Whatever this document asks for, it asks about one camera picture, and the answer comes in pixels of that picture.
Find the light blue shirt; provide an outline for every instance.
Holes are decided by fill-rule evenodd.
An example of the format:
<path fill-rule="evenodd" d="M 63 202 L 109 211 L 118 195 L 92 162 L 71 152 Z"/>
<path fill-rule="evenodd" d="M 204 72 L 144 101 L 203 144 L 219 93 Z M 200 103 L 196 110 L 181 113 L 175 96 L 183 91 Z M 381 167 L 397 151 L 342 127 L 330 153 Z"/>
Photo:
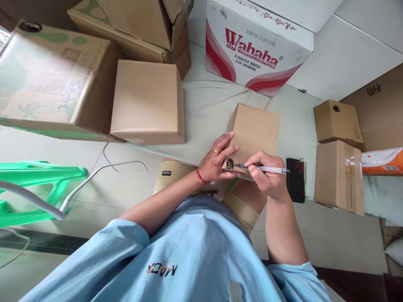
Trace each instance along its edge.
<path fill-rule="evenodd" d="M 329 301 L 308 262 L 263 265 L 232 212 L 215 198 L 186 199 L 151 238 L 115 219 L 21 301 Z"/>

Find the smartphone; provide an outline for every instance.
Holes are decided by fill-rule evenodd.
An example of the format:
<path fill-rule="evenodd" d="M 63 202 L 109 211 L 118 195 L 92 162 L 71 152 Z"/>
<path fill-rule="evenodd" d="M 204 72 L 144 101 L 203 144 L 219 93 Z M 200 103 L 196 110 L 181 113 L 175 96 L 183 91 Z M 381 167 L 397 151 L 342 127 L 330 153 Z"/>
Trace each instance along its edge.
<path fill-rule="evenodd" d="M 305 165 L 304 162 L 297 159 L 287 158 L 287 190 L 290 193 L 291 200 L 296 203 L 305 202 Z"/>

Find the leg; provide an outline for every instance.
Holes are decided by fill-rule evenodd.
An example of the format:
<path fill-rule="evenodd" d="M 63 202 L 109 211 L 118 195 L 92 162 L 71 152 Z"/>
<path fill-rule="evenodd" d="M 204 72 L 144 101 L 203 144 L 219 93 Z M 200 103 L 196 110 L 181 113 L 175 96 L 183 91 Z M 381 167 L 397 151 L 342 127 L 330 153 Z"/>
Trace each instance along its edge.
<path fill-rule="evenodd" d="M 154 187 L 154 194 L 173 184 L 175 181 L 196 170 L 195 167 L 180 161 L 164 157 L 160 166 L 160 172 Z"/>
<path fill-rule="evenodd" d="M 255 182 L 241 179 L 236 187 L 224 196 L 225 203 L 250 234 L 267 202 L 267 194 Z"/>

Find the red string bracelet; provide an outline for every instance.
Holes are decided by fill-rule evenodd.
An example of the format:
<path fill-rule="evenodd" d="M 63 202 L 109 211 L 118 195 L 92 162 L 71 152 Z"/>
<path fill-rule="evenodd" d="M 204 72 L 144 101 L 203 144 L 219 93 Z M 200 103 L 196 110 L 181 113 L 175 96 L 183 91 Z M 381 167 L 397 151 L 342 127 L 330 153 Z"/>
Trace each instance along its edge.
<path fill-rule="evenodd" d="M 207 180 L 204 180 L 204 179 L 201 177 L 201 175 L 200 175 L 200 173 L 199 173 L 199 168 L 196 168 L 196 173 L 197 173 L 197 176 L 200 178 L 200 180 L 201 180 L 204 184 L 210 183 L 210 182 L 208 182 Z"/>

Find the sleeve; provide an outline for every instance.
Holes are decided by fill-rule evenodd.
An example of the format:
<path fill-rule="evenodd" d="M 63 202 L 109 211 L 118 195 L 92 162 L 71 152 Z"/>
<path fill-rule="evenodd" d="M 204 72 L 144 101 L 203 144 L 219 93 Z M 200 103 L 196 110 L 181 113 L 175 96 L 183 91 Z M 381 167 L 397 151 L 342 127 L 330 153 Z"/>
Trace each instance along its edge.
<path fill-rule="evenodd" d="M 149 242 L 139 224 L 114 219 L 20 301 L 90 301 Z"/>
<path fill-rule="evenodd" d="M 310 262 L 300 266 L 271 264 L 267 266 L 267 269 L 287 301 L 331 302 Z"/>

